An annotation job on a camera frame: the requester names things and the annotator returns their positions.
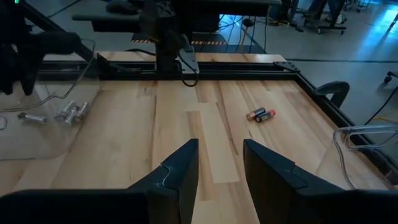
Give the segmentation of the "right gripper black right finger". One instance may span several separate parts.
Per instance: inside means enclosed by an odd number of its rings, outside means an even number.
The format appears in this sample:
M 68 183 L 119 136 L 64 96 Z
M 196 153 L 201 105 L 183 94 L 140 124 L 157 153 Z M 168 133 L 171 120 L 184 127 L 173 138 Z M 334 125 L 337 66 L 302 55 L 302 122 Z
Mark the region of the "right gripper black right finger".
M 339 223 L 331 201 L 342 188 L 252 139 L 243 142 L 246 182 L 261 223 Z

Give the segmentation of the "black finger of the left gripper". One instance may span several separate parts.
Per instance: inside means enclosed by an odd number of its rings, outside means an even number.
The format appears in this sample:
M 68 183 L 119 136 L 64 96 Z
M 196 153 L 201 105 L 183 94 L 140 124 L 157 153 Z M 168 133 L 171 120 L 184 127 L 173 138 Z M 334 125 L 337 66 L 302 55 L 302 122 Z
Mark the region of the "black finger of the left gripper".
M 1 67 L 1 92 L 5 94 L 13 92 L 13 77 L 8 67 Z
M 25 95 L 31 95 L 35 85 L 35 75 L 33 73 L 23 74 L 20 83 Z

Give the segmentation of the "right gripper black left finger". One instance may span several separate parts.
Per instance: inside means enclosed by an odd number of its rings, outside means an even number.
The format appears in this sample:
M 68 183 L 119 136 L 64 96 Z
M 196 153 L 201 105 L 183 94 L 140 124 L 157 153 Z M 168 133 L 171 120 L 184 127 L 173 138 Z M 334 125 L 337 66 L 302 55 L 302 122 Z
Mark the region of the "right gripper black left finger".
M 133 223 L 192 222 L 198 187 L 198 139 L 190 139 L 128 188 Z

